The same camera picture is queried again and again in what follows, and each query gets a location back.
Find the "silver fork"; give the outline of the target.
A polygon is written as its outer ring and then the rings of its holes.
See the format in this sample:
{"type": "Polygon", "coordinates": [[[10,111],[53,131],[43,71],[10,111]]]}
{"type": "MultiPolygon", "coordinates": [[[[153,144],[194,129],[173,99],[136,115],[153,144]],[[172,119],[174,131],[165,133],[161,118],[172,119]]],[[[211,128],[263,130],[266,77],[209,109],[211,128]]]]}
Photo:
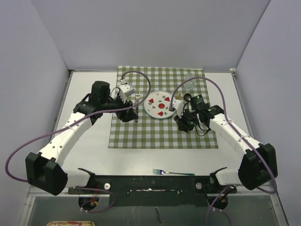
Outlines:
{"type": "Polygon", "coordinates": [[[138,116],[138,113],[139,113],[139,105],[138,105],[138,103],[139,103],[139,101],[140,101],[140,92],[136,92],[136,94],[135,94],[135,104],[136,104],[135,113],[137,115],[137,118],[135,119],[135,123],[137,123],[138,119],[139,119],[139,116],[138,116]]]}

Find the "black spoon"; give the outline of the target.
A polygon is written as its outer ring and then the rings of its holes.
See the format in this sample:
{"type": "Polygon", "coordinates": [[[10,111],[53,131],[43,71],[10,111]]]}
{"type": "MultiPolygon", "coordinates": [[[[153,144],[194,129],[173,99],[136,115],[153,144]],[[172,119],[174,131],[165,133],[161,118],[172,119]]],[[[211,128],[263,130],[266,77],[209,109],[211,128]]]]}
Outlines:
{"type": "Polygon", "coordinates": [[[186,103],[189,103],[191,101],[192,95],[190,93],[186,93],[183,97],[184,101],[186,103]]]}

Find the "white plate with strawberries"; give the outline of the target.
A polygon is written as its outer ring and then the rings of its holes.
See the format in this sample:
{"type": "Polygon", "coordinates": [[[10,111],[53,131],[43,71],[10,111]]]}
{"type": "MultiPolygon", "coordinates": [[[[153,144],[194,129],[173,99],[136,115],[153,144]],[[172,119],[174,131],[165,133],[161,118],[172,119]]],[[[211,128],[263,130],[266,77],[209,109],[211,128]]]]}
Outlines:
{"type": "Polygon", "coordinates": [[[163,120],[174,115],[169,111],[172,94],[166,91],[151,92],[143,103],[146,113],[155,119],[163,120]]]}

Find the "green white checkered tablecloth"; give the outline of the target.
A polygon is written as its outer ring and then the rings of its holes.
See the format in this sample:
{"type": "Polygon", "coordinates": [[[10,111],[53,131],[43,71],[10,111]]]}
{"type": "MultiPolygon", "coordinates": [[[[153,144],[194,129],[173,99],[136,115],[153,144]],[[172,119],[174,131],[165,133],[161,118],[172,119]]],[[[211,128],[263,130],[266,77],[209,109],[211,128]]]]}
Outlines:
{"type": "MultiPolygon", "coordinates": [[[[173,93],[176,87],[190,76],[204,76],[202,69],[158,68],[119,66],[116,85],[120,84],[121,75],[140,93],[147,91],[167,91],[173,93]]],[[[167,119],[150,117],[143,105],[139,105],[138,121],[123,123],[115,114],[112,115],[109,148],[125,149],[217,149],[216,134],[206,133],[205,126],[186,133],[178,130],[173,116],[167,119]]]]}

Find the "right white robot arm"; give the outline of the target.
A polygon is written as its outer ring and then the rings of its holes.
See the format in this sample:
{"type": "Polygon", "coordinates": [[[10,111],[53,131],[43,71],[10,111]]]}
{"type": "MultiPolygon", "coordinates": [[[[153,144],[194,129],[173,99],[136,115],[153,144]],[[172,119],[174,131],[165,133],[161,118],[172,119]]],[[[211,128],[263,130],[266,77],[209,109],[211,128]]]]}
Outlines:
{"type": "Polygon", "coordinates": [[[189,97],[190,108],[181,100],[172,102],[171,111],[178,129],[190,132],[204,124],[208,131],[221,136],[241,159],[237,169],[223,167],[210,174],[209,186],[219,193],[226,185],[243,185],[249,190],[274,181],[278,176],[276,151],[271,144],[263,144],[245,133],[218,105],[210,106],[201,95],[189,97]]]}

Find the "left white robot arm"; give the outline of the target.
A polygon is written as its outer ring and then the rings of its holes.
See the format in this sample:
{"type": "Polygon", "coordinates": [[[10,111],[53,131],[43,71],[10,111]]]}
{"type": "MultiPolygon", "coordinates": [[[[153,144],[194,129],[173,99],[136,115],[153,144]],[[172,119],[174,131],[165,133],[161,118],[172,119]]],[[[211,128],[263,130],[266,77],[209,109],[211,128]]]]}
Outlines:
{"type": "Polygon", "coordinates": [[[113,110],[122,122],[138,119],[127,97],[134,94],[132,85],[123,81],[117,87],[116,97],[111,97],[110,85],[104,81],[93,83],[91,92],[76,104],[63,131],[38,153],[29,153],[25,158],[27,182],[52,195],[65,188],[78,186],[84,193],[95,190],[93,172],[79,168],[65,172],[62,168],[68,153],[79,138],[102,117],[102,111],[113,110]]]}

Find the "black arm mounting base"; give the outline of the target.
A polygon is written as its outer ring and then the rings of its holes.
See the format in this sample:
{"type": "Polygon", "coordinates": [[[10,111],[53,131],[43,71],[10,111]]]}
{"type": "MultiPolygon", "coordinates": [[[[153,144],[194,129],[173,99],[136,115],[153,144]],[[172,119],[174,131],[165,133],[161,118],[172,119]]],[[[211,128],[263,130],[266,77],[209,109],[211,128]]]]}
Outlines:
{"type": "Polygon", "coordinates": [[[233,186],[226,188],[212,182],[209,176],[93,176],[84,189],[70,188],[68,194],[98,194],[109,184],[113,193],[110,201],[115,207],[173,207],[193,205],[207,207],[218,193],[222,197],[214,204],[224,209],[228,205],[228,195],[235,194],[233,186]]]}

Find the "iridescent rainbow fork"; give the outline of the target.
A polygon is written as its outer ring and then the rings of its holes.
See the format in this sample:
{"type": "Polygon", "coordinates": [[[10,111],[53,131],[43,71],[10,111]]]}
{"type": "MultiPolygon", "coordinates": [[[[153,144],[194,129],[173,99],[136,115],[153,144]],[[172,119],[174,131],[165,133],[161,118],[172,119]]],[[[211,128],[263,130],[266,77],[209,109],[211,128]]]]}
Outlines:
{"type": "Polygon", "coordinates": [[[179,172],[169,172],[162,169],[153,169],[152,173],[155,175],[164,175],[164,174],[174,174],[174,175],[183,175],[183,176],[195,176],[193,173],[179,173],[179,172]]]}

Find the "clear drinking glass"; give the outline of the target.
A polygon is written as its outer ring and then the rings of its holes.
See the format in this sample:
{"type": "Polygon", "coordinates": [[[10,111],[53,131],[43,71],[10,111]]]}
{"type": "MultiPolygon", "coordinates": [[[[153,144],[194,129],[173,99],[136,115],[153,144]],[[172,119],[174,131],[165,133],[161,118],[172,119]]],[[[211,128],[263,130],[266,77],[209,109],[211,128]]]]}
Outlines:
{"type": "MultiPolygon", "coordinates": [[[[187,81],[191,78],[194,78],[194,77],[196,77],[194,74],[188,73],[187,75],[185,75],[185,81],[187,81]]],[[[196,80],[189,80],[188,82],[186,82],[184,84],[184,88],[186,90],[191,90],[195,87],[195,84],[196,84],[196,80]]]]}

